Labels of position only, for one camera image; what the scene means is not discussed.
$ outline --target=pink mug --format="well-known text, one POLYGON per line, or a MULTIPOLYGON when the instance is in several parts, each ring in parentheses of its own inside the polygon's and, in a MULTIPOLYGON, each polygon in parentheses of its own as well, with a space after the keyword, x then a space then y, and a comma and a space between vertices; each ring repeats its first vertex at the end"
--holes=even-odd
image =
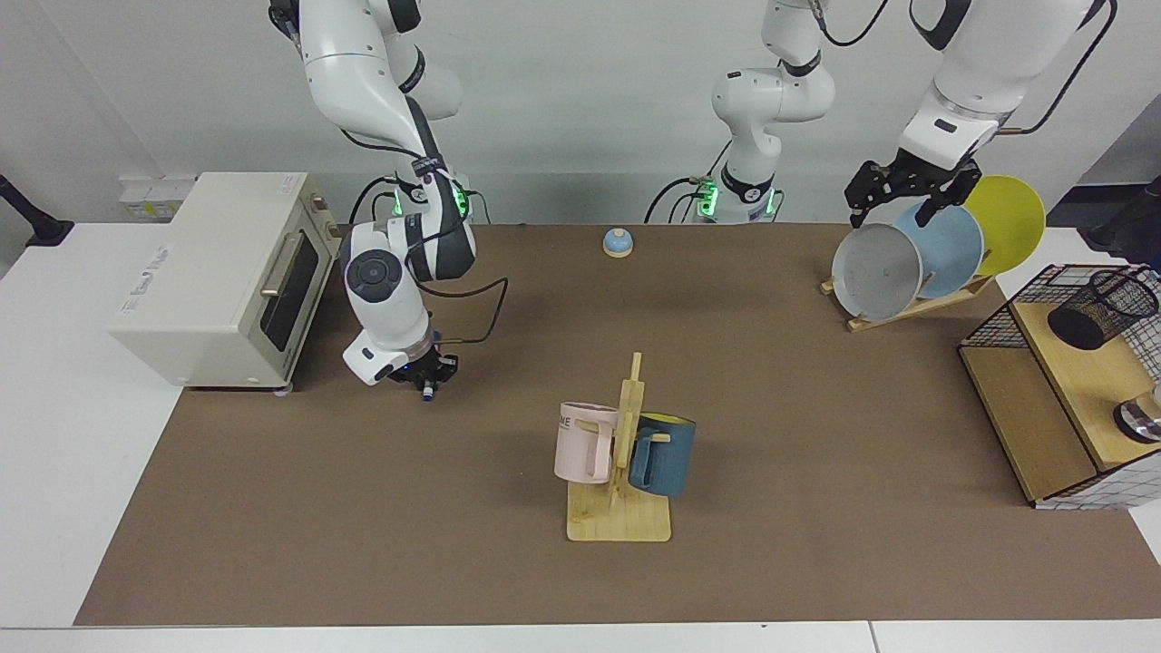
POLYGON ((556 431, 556 475, 574 483, 608 482, 616 417, 616 409, 607 406, 562 403, 556 431))

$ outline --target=oven window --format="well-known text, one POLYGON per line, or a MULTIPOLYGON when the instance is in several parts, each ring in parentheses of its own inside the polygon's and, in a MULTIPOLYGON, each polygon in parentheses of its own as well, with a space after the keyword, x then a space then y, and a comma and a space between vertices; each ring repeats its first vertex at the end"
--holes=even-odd
POLYGON ((315 244, 310 242, 305 231, 298 234, 303 237, 302 249, 290 268, 290 278, 287 280, 286 289, 281 296, 267 300, 266 313, 262 314, 262 332, 280 352, 287 351, 290 332, 294 331, 302 304, 310 293, 310 280, 315 278, 315 271, 318 270, 318 250, 315 249, 315 244))

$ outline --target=mug handle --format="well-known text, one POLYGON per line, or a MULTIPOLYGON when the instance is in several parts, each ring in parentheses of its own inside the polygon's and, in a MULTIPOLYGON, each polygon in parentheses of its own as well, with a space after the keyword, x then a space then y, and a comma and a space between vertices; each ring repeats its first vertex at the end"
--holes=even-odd
POLYGON ((597 466, 600 465, 600 454, 601 452, 607 452, 613 442, 613 425, 607 422, 591 423, 597 425, 597 437, 589 439, 589 460, 585 466, 585 473, 589 474, 590 479, 596 479, 597 466))
POLYGON ((646 482, 646 480, 650 479, 651 476, 651 474, 649 473, 649 462, 650 462, 649 455, 650 452, 652 451, 652 439, 654 436, 656 436, 659 432, 661 431, 654 429, 652 426, 642 426, 640 430, 637 430, 637 447, 633 452, 633 465, 632 469, 629 471, 629 481, 632 481, 634 486, 643 490, 648 490, 649 487, 652 485, 646 482), (639 455, 641 457, 640 465, 637 464, 639 455))

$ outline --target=black wire basket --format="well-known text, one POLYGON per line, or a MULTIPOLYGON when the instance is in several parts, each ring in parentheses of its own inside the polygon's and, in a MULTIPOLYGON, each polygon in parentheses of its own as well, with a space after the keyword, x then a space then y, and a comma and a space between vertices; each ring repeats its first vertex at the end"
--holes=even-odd
POLYGON ((1142 281, 1106 270, 1094 273, 1088 284, 1048 314, 1048 325, 1069 345, 1094 351, 1158 310, 1156 295, 1142 281))

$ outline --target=power outlet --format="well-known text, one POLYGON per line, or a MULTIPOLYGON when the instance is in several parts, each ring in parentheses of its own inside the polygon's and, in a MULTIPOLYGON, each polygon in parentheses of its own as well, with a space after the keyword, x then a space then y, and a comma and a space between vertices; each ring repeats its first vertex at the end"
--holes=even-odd
POLYGON ((138 222, 170 222, 194 189, 193 177, 122 178, 121 204, 138 222))

